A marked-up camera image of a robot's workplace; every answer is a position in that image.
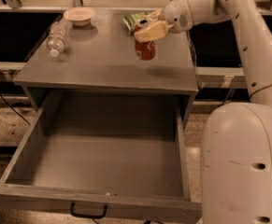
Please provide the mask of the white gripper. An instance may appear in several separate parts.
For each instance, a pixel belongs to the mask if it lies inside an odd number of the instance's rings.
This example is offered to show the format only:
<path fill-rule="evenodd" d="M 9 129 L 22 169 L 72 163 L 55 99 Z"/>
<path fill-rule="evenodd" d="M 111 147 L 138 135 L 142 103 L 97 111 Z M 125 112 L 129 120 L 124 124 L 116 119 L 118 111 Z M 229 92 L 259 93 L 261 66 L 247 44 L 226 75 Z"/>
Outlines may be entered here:
<path fill-rule="evenodd" d="M 182 33 L 193 27 L 188 0 L 173 0 L 163 11 L 152 11 L 144 18 L 145 20 L 139 21 L 135 27 L 134 38 L 139 43 L 164 38 L 169 30 L 173 33 Z"/>

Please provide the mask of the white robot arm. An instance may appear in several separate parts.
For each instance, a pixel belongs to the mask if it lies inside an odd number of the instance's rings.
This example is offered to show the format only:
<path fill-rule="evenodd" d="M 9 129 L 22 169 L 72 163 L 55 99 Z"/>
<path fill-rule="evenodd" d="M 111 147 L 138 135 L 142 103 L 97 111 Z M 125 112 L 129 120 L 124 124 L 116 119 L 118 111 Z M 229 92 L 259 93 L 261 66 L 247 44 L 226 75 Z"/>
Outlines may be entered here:
<path fill-rule="evenodd" d="M 217 108 L 201 146 L 203 224 L 272 224 L 272 34 L 254 0 L 173 0 L 147 15 L 139 42 L 231 20 L 249 101 Z"/>

